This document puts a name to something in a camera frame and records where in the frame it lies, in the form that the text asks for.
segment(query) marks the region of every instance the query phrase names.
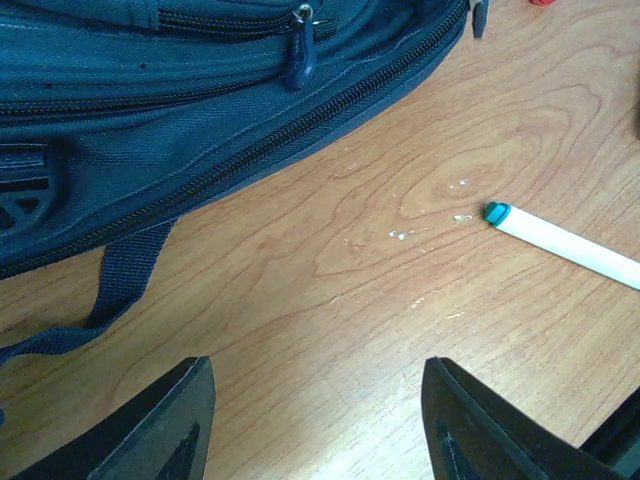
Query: black plastic piece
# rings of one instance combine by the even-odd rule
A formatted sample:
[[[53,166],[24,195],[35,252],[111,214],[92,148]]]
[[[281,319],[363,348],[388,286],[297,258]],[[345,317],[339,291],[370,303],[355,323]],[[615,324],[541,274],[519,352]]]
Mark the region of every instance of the black plastic piece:
[[[201,479],[214,406],[209,358],[188,358],[87,433],[14,478]]]
[[[0,144],[0,237],[40,222],[57,197],[44,143]]]
[[[427,360],[422,415],[437,480],[621,480],[446,358]]]
[[[580,450],[625,478],[640,479],[640,388],[593,432]]]

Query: white marker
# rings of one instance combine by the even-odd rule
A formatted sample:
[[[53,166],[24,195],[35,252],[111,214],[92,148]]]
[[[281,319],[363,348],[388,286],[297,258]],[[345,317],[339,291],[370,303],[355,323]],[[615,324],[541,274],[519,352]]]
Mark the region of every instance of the white marker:
[[[640,289],[640,263],[506,203],[491,202],[484,218],[498,230]]]

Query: zipper pull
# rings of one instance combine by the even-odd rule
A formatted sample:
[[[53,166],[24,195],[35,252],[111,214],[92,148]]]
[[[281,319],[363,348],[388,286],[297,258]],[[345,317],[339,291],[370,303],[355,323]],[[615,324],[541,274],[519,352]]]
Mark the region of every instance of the zipper pull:
[[[469,0],[469,10],[472,12],[471,27],[473,29],[473,38],[480,39],[487,26],[489,0]]]
[[[318,52],[313,34],[313,8],[303,3],[293,11],[293,38],[289,50],[285,86],[299,90],[314,77],[318,66]]]

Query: table surface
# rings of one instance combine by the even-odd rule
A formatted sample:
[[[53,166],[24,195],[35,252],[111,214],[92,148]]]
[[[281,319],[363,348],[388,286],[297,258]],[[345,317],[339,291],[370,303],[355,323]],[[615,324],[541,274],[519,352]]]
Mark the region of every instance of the table surface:
[[[424,361],[579,445],[640,384],[639,295],[488,227],[497,199],[638,259],[640,3],[492,3],[400,103],[182,219],[103,339],[0,373],[0,472],[186,356],[218,397],[207,479],[431,478]],[[0,283],[0,344],[91,308],[101,251]]]

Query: nylon webbing strap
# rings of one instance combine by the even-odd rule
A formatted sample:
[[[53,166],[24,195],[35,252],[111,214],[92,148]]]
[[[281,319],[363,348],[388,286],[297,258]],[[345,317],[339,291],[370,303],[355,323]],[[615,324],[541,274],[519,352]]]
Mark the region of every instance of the nylon webbing strap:
[[[144,294],[174,223],[157,225],[109,245],[102,262],[98,297],[84,327],[51,328],[0,348],[0,365],[11,357],[28,353],[67,353],[102,335]]]

